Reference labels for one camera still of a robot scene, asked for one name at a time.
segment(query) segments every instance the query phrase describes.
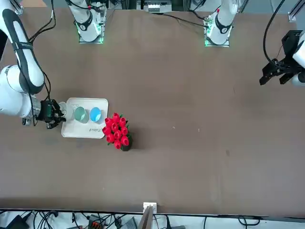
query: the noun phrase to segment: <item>cup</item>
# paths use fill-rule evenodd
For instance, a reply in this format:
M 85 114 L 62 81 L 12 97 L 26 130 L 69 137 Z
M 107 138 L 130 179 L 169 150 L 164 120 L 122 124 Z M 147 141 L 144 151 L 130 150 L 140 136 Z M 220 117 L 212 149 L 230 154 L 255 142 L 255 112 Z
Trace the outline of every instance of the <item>cup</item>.
M 88 112 L 82 106 L 79 106 L 74 111 L 74 119 L 80 123 L 87 123 L 89 121 Z
M 73 119 L 73 108 L 67 105 L 65 102 L 60 102 L 59 104 L 60 110 L 63 113 L 63 117 L 66 118 L 67 121 Z
M 98 107 L 94 107 L 90 111 L 90 119 L 95 123 L 99 123 L 102 116 L 102 111 Z

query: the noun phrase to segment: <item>black cable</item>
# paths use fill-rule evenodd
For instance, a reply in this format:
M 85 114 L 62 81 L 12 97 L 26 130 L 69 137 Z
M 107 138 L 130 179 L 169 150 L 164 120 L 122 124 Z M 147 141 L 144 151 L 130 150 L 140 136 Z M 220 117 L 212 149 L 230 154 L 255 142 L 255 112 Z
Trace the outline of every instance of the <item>black cable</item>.
M 126 216 L 126 215 L 127 215 L 127 214 L 121 215 L 120 217 L 117 218 L 117 220 L 119 220 L 120 218 L 122 218 L 122 217 L 124 217 L 124 216 Z M 114 224 L 114 223 L 115 223 L 115 221 L 114 221 L 113 223 L 109 224 L 109 226 L 106 227 L 105 229 L 110 228 L 110 227 L 112 226 L 112 224 Z
M 240 222 L 241 225 L 245 226 L 245 228 L 247 229 L 248 226 L 257 226 L 258 224 L 260 224 L 261 220 L 258 218 L 256 223 L 247 223 L 247 220 L 244 216 L 238 216 L 238 221 Z
M 195 14 L 195 16 L 196 16 L 197 18 L 199 18 L 199 19 L 201 19 L 201 20 L 204 20 L 204 19 L 205 19 L 205 17 L 199 16 L 194 10 L 189 10 L 189 12 L 192 12 L 193 14 Z
M 27 78 L 25 77 L 25 75 L 24 75 L 24 73 L 23 73 L 23 71 L 22 71 L 22 69 L 21 69 L 20 65 L 19 65 L 18 60 L 17 60 L 17 65 L 18 65 L 18 68 L 19 68 L 20 73 L 21 73 L 21 74 L 22 74 L 22 76 L 24 77 L 25 82 L 27 83 L 27 86 L 28 86 L 28 90 L 29 90 L 28 94 L 29 94 L 29 97 L 30 97 L 30 106 L 31 106 L 31 110 L 32 110 L 33 126 L 36 126 L 36 124 L 37 124 L 37 123 L 35 122 L 35 115 L 34 115 L 33 101 L 32 101 L 32 96 L 30 95 L 30 85 L 29 85 L 29 82 L 28 82 Z
M 267 59 L 267 60 L 269 61 L 269 63 L 271 63 L 275 68 L 281 69 L 281 70 L 287 70 L 287 69 L 289 69 L 289 68 L 286 68 L 286 67 L 282 67 L 282 66 L 280 66 L 280 65 L 277 65 L 276 63 L 274 63 L 274 62 L 269 58 L 269 56 L 268 56 L 268 54 L 267 54 L 267 51 L 266 51 L 266 37 L 267 37 L 268 29 L 269 29 L 269 27 L 270 27 L 270 25 L 271 25 L 273 19 L 275 18 L 277 12 L 280 10 L 280 8 L 281 8 L 281 6 L 283 5 L 284 2 L 285 2 L 285 0 L 282 0 L 282 1 L 280 2 L 280 4 L 277 6 L 276 10 L 274 11 L 274 13 L 273 13 L 273 15 L 272 15 L 270 21 L 269 21 L 268 24 L 267 24 L 266 29 L 265 29 L 264 39 L 263 39 L 263 50 L 264 50 L 264 54 L 265 54 L 266 59 Z
M 36 219 L 37 214 L 38 214 L 38 212 L 36 212 L 36 214 L 34 216 L 34 219 L 33 219 L 33 227 L 34 227 L 34 229 L 36 229 L 36 227 L 35 227 L 35 219 Z
M 78 224 L 77 224 L 77 222 L 76 222 L 76 217 L 75 217 L 75 213 L 74 213 L 74 212 L 72 212 L 72 222 L 75 223 L 75 225 L 76 225 L 76 227 L 77 227 L 78 229 L 81 229 L 81 227 L 78 226 Z
M 50 18 L 49 22 L 46 23 L 44 26 L 42 26 L 33 36 L 30 37 L 29 41 L 31 43 L 34 43 L 34 40 L 40 34 L 42 34 L 45 31 L 51 30 L 51 29 L 53 29 L 56 26 L 56 15 L 55 15 L 55 11 L 54 11 L 54 0 L 51 0 L 51 8 L 52 8 L 52 12 L 51 12 L 51 18 Z M 48 25 L 50 25 L 50 23 L 52 22 L 53 18 L 54 18 L 54 25 L 49 27 L 49 28 L 47 28 L 47 29 L 45 29 Z
M 163 15 L 163 16 L 168 16 L 168 17 L 171 17 L 171 18 L 175 18 L 175 19 L 177 19 L 177 20 L 181 20 L 181 21 L 184 21 L 184 22 L 193 24 L 193 25 L 198 25 L 198 26 L 201 26 L 201 27 L 208 28 L 207 25 L 202 25 L 202 24 L 198 24 L 198 23 L 195 23 L 195 22 L 191 22 L 191 21 L 188 21 L 188 20 L 185 20 L 185 19 L 182 19 L 182 18 L 178 18 L 178 17 L 173 16 L 173 15 L 169 15 L 169 14 L 161 14 L 161 15 Z
M 99 218 L 100 218 L 100 223 L 101 223 L 101 227 L 102 227 L 102 219 L 101 219 L 101 217 L 100 217 L 100 214 L 99 213 L 97 213 L 97 215 L 99 216 Z
M 67 1 L 68 1 L 71 5 L 76 6 L 76 7 L 80 8 L 80 9 L 83 9 L 83 10 L 90 10 L 90 9 L 93 9 L 93 10 L 97 11 L 97 10 L 100 9 L 100 7 L 102 7 L 102 6 L 92 6 L 92 5 L 89 5 L 89 7 L 82 7 L 82 6 L 76 5 L 76 4 L 73 3 L 71 0 L 67 0 Z
M 153 216 L 154 216 L 154 219 L 156 220 L 157 228 L 160 229 L 156 215 L 154 214 Z
M 204 218 L 203 229 L 205 229 L 206 218 L 207 217 Z
M 49 222 L 48 222 L 48 219 L 49 219 L 50 216 L 51 216 L 51 213 L 49 213 L 49 215 L 45 218 L 44 225 L 43 225 L 44 228 L 45 228 L 45 225 L 46 225 L 46 223 L 47 223 L 49 229 L 53 229 L 53 228 L 51 227 L 51 225 L 49 224 Z
M 46 219 L 48 216 L 50 216 L 50 214 L 51 214 L 50 212 L 48 212 L 46 215 L 43 214 L 43 217 L 42 217 L 40 223 L 38 224 L 37 229 L 39 229 L 39 226 L 40 226 L 40 229 L 42 229 L 43 222 L 45 221 L 45 219 Z
M 85 216 L 85 218 L 86 218 L 87 220 L 90 220 L 90 216 L 86 216 L 83 212 L 81 212 L 81 214 L 82 214 L 83 216 Z
M 198 6 L 197 6 L 193 11 L 195 11 L 196 9 L 198 9 L 200 6 L 203 6 L 203 5 L 205 4 L 205 2 L 206 2 L 206 0 L 202 0 L 202 1 L 198 4 Z
M 49 28 L 43 29 L 43 30 L 39 29 L 39 30 L 35 33 L 35 35 L 33 35 L 33 36 L 30 38 L 30 42 L 31 42 L 31 43 L 34 43 L 35 39 L 36 39 L 40 34 L 42 34 L 43 32 L 46 32 L 46 31 L 49 31 L 49 30 L 55 28 L 55 26 L 56 26 L 56 15 L 55 15 L 55 10 L 54 10 L 54 0 L 51 0 L 51 5 L 52 5 L 51 20 L 52 20 L 52 18 L 54 18 L 54 25 L 51 26 L 51 27 L 49 27 Z
M 281 51 L 282 47 L 283 47 L 283 45 L 280 47 L 280 50 L 278 51 L 278 54 L 277 54 L 277 56 L 276 56 L 276 59 L 278 58 L 278 55 L 280 54 L 280 51 Z

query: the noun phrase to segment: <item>brown table surface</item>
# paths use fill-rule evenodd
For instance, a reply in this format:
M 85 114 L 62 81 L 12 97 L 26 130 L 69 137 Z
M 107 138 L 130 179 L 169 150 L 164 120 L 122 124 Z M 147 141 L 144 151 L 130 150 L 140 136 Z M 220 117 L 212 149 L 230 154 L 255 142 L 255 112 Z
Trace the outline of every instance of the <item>brown table surface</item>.
M 21 18 L 31 35 L 49 16 L 27 8 Z M 259 85 L 271 15 L 237 15 L 230 48 L 205 48 L 201 27 L 134 10 L 110 16 L 103 45 L 80 45 L 71 13 L 56 16 L 34 44 L 52 98 L 107 98 L 109 114 L 130 120 L 134 147 L 1 115 L 1 207 L 141 211 L 151 201 L 166 213 L 305 214 L 305 89 Z M 270 57 L 293 28 L 276 17 Z M 15 63 L 7 45 L 1 66 Z

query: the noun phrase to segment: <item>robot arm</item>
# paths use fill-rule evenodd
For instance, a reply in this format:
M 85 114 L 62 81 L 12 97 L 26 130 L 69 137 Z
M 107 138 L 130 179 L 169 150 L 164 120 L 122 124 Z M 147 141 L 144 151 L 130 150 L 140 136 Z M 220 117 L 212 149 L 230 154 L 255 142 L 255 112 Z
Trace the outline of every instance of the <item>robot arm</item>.
M 18 62 L 0 73 L 0 114 L 19 116 L 24 125 L 40 120 L 47 123 L 48 129 L 56 127 L 65 118 L 55 100 L 39 101 L 33 95 L 42 90 L 44 73 L 9 0 L 0 2 L 0 30 L 8 36 Z
M 212 43 L 221 45 L 227 41 L 237 10 L 236 0 L 222 0 L 221 6 L 209 16 L 213 19 L 213 23 L 207 37 Z
M 93 6 L 95 7 L 93 10 L 86 0 L 66 0 L 66 3 L 75 18 L 79 34 L 85 42 L 92 42 L 103 33 L 101 25 L 104 24 L 104 20 L 101 18 L 105 19 L 105 6 L 102 7 L 101 4 L 99 7 Z
M 280 76 L 280 84 L 291 80 L 293 85 L 305 86 L 305 32 L 290 30 L 283 38 L 282 44 L 285 57 L 273 59 L 263 68 L 260 85 L 266 84 L 272 77 Z
M 1 0 L 0 3 L 0 30 L 8 36 L 24 74 L 20 73 L 17 65 L 6 67 L 9 85 L 19 93 L 39 93 L 43 88 L 44 75 L 35 58 L 33 45 L 29 43 L 21 20 L 9 0 Z

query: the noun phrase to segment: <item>red tulip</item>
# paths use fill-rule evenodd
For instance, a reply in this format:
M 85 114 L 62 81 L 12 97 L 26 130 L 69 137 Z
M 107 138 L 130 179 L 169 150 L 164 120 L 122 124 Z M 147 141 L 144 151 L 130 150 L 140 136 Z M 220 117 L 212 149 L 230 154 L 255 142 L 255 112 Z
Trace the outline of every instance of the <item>red tulip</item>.
M 113 134 L 107 135 L 106 140 L 107 140 L 107 142 L 109 142 L 109 143 L 113 143 L 113 142 L 114 142 L 114 135 L 113 135 Z
M 120 132 L 119 130 L 117 130 L 117 131 L 114 133 L 114 138 L 120 140 L 120 138 L 121 138 L 121 132 Z
M 121 148 L 121 142 L 119 140 L 115 140 L 114 141 L 114 147 L 116 147 L 117 149 L 120 149 Z
M 117 123 L 112 123 L 111 125 L 111 130 L 113 132 L 117 131 L 119 129 L 119 125 Z
M 121 134 L 122 134 L 122 135 L 127 135 L 127 134 L 128 134 L 128 129 L 127 129 L 127 127 L 124 126 L 124 127 L 121 128 Z
M 111 125 L 113 123 L 112 118 L 105 118 L 105 123 L 106 123 L 106 126 L 111 127 Z
M 122 143 L 123 146 L 128 146 L 129 145 L 128 137 L 127 136 L 123 136 L 121 138 L 121 143 Z
M 105 126 L 105 127 L 103 128 L 103 133 L 104 133 L 105 135 L 111 134 L 111 129 L 110 129 L 110 127 Z
M 120 127 L 123 127 L 123 126 L 125 126 L 126 125 L 126 118 L 120 118 L 120 120 L 119 120 L 119 125 L 120 125 Z
M 113 121 L 114 121 L 115 123 L 118 123 L 119 120 L 120 120 L 119 114 L 118 114 L 118 113 L 113 113 L 112 119 L 113 119 Z

